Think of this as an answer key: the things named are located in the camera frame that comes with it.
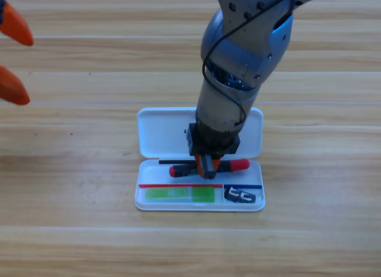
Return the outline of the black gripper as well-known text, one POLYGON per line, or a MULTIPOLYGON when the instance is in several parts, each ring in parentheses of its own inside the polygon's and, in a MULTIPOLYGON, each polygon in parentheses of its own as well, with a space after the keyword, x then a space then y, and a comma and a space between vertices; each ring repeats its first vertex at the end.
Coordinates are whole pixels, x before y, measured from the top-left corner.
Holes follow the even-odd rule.
MULTIPOLYGON (((22 45, 33 45, 33 35, 26 20, 6 0, 0 0, 0 23, 1 33, 22 45)), ((15 105, 27 105, 30 102, 21 80, 3 66, 1 66, 1 99, 15 105)))
POLYGON ((190 123, 186 138, 189 154, 197 155, 197 171, 204 179, 214 179, 218 171, 221 158, 212 157, 235 154, 241 142, 238 131, 219 132, 203 123, 190 123))

